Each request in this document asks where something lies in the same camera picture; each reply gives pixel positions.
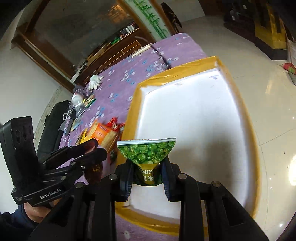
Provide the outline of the left hand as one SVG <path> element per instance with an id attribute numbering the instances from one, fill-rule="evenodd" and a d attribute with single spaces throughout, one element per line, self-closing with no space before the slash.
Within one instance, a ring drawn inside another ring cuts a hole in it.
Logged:
<path id="1" fill-rule="evenodd" d="M 29 203 L 25 203 L 23 205 L 24 210 L 28 216 L 28 218 L 36 223 L 41 223 L 44 218 L 50 213 L 50 211 L 53 209 L 55 205 L 60 201 L 61 199 L 56 199 L 52 202 L 50 202 L 50 208 L 44 207 L 44 206 L 38 206 L 38 207 L 32 207 Z"/>

